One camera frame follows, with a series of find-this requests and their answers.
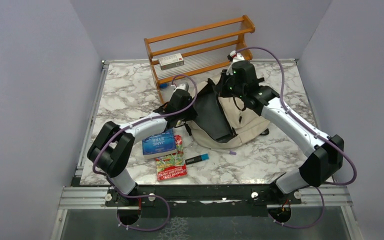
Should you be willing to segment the beige canvas backpack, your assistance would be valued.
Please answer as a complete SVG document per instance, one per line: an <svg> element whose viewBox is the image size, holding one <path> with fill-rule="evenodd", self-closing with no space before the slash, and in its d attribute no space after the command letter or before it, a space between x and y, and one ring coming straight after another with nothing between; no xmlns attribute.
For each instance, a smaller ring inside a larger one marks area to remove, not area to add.
<svg viewBox="0 0 384 240"><path fill-rule="evenodd" d="M186 121L186 131L201 146L227 150L238 148L258 136L270 133L270 121L244 107L238 98L219 97L211 78L197 84L197 99L193 108L197 116Z"/></svg>

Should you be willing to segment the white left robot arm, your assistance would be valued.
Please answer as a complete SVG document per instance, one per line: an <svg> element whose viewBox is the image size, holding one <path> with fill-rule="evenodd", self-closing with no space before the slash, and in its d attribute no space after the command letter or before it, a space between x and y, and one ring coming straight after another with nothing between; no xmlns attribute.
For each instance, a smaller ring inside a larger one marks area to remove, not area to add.
<svg viewBox="0 0 384 240"><path fill-rule="evenodd" d="M92 170L118 189L118 199L124 205L137 200L137 183L127 170L133 146L151 136L174 128L179 121L192 119L197 113L193 109L196 97L187 90L174 90L169 102L161 105L149 115L119 125L106 122L89 147L87 158L93 163Z"/></svg>

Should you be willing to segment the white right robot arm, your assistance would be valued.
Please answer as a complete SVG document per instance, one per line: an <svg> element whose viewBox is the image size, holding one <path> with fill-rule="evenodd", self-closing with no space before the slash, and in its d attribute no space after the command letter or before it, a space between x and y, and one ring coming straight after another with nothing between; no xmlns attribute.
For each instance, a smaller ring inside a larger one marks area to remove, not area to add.
<svg viewBox="0 0 384 240"><path fill-rule="evenodd" d="M216 85L220 97L233 97L242 101L246 109L254 111L282 130L307 157L306 161L274 180L268 190L269 199L280 204L289 193L303 187L319 187L343 166L344 140L328 136L291 108L282 104L280 95L271 87L260 85L255 66L248 60L234 60L221 73Z"/></svg>

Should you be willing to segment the blue Jane Eyre book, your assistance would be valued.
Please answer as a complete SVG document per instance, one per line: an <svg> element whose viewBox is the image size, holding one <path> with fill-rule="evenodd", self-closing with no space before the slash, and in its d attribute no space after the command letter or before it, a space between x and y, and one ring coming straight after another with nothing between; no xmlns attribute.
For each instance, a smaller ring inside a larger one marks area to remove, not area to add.
<svg viewBox="0 0 384 240"><path fill-rule="evenodd" d="M172 129L142 140L142 155L145 159L159 158L176 152L176 139Z"/></svg>

